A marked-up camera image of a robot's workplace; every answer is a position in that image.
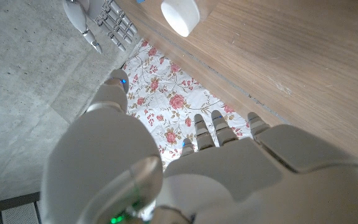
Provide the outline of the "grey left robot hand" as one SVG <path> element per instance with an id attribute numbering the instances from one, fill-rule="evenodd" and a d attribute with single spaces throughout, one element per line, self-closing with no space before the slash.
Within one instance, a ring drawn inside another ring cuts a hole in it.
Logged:
<path id="1" fill-rule="evenodd" d="M 297 127 L 249 113 L 239 139 L 218 111 L 215 136 L 196 115 L 167 167 L 154 139 L 126 114 L 129 80 L 110 73 L 45 164 L 43 223 L 358 223 L 358 160 Z"/>

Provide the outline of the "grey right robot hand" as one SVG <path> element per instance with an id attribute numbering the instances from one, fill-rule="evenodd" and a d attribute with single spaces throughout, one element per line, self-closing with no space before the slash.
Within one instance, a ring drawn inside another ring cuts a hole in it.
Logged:
<path id="1" fill-rule="evenodd" d="M 138 32 L 115 0 L 63 0 L 62 4 L 71 24 L 98 53 L 102 53 L 102 48 L 87 25 L 88 19 L 96 23 L 122 52 L 126 48 L 121 41 L 132 43 Z"/>

